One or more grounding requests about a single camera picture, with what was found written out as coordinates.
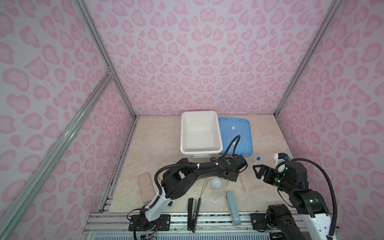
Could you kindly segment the white plastic storage bin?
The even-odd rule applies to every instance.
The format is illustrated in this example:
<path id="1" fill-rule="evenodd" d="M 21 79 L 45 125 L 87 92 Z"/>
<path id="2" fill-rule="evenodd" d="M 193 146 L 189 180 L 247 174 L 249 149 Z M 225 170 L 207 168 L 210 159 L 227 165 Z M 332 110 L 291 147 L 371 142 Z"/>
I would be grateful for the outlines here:
<path id="1" fill-rule="evenodd" d="M 223 150 L 218 115 L 214 111 L 184 112 L 180 151 L 187 158 L 209 158 Z"/>

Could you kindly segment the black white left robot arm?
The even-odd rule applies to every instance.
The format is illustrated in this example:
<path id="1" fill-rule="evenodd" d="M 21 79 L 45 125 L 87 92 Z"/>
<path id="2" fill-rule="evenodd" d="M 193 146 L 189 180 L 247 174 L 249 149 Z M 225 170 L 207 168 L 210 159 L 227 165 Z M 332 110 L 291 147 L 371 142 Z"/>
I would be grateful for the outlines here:
<path id="1" fill-rule="evenodd" d="M 130 231 L 151 230 L 170 202 L 183 197 L 196 181 L 220 178 L 236 182 L 248 163 L 242 155 L 212 157 L 209 162 L 193 163 L 187 158 L 159 169 L 154 176 L 159 192 L 130 219 Z"/>

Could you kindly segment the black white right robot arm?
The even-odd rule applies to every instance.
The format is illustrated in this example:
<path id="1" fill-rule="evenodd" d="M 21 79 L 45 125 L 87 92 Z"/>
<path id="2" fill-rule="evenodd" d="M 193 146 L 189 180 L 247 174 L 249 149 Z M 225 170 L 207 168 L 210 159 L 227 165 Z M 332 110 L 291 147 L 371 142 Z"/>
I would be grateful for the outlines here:
<path id="1" fill-rule="evenodd" d="M 329 211 L 323 196 L 310 189 L 304 162 L 314 165 L 324 175 L 330 189 L 332 211 Z M 290 206 L 301 215 L 311 239 L 333 240 L 335 238 L 338 216 L 336 195 L 329 176 L 320 165 L 307 159 L 296 158 L 283 161 L 275 168 L 254 165 L 253 170 L 259 180 L 277 187 L 279 192 L 289 196 Z M 266 228 L 280 230 L 287 240 L 305 238 L 286 205 L 268 206 L 264 225 Z"/>

